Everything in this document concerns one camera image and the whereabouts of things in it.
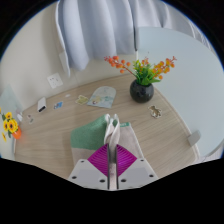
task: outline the orange flower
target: orange flower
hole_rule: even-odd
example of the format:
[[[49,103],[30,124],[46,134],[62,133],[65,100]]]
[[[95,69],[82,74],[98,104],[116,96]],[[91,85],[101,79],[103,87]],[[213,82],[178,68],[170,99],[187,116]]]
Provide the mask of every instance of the orange flower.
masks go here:
[[[163,72],[163,69],[162,68],[158,68],[158,72],[159,73],[162,73]]]
[[[114,60],[118,60],[119,57],[118,57],[118,56],[113,56],[113,59],[114,59]]]
[[[166,65],[170,65],[170,59],[166,59]]]

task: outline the green leaves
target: green leaves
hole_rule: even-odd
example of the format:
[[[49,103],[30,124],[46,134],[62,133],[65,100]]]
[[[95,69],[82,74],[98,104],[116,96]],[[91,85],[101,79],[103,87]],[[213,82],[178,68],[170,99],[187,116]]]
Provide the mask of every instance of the green leaves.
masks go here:
[[[2,114],[2,120],[4,121],[6,119],[5,115]]]
[[[11,138],[11,132],[8,130],[8,136],[9,138]]]

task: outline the card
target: card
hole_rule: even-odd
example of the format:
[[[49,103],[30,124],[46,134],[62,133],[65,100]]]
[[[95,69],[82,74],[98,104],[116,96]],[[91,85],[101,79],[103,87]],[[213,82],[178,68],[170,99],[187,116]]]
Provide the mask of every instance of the card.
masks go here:
[[[61,101],[61,102],[56,103],[56,104],[54,105],[54,109],[58,109],[58,108],[62,107],[62,104],[63,104],[63,102],[62,102],[62,101]]]
[[[111,108],[116,90],[109,86],[102,86],[96,89],[87,105],[95,107]]]
[[[88,100],[89,99],[87,97],[80,95],[79,98],[75,102],[80,105],[83,105],[83,104],[87,103]]]

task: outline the wooden table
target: wooden table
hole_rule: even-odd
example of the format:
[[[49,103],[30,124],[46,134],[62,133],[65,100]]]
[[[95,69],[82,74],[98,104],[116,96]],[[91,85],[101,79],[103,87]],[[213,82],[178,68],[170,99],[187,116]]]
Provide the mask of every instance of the wooden table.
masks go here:
[[[71,131],[108,113],[117,114],[121,123],[131,123],[144,157],[159,178],[191,165],[197,158],[196,149],[188,143],[190,133],[178,114],[157,89],[148,103],[133,101],[129,93],[133,79],[126,74],[60,93],[47,99],[47,109],[41,113],[37,112],[37,105],[26,109],[20,124],[22,136],[16,142],[15,160],[67,179],[75,165]],[[90,98],[100,86],[116,89],[112,108],[75,103],[79,95]],[[63,101],[63,106],[55,110],[54,104],[59,101]],[[162,117],[153,118],[148,109],[150,105],[161,109]],[[34,118],[32,124],[26,119],[28,114]]]

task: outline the black border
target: black border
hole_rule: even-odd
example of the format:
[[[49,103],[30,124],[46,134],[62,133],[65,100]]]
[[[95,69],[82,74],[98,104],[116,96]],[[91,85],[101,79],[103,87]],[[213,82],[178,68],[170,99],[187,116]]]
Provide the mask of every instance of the black border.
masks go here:
[[[10,44],[13,37],[22,28],[22,26],[29,21],[39,11],[48,5],[56,2],[56,0],[7,0],[0,3],[0,58],[4,54],[7,46]],[[224,59],[224,13],[223,1],[220,0],[164,0],[164,2],[174,6],[190,18],[208,37],[214,46],[220,60],[223,64]],[[203,189],[206,193],[221,191],[223,187],[222,170],[223,160],[215,160],[198,165],[187,167],[172,175],[160,179],[148,186],[138,189],[140,193],[157,192],[167,198],[174,195],[179,196],[178,192],[181,189],[188,190],[188,192],[195,192],[195,195],[202,193]],[[64,181],[47,171],[41,170],[31,165],[26,165],[6,159],[0,159],[0,182],[1,190],[10,189],[13,186],[13,192],[24,193],[28,189],[35,189],[47,193],[54,192],[53,189],[66,189],[66,192],[74,192],[74,190],[85,190]]]

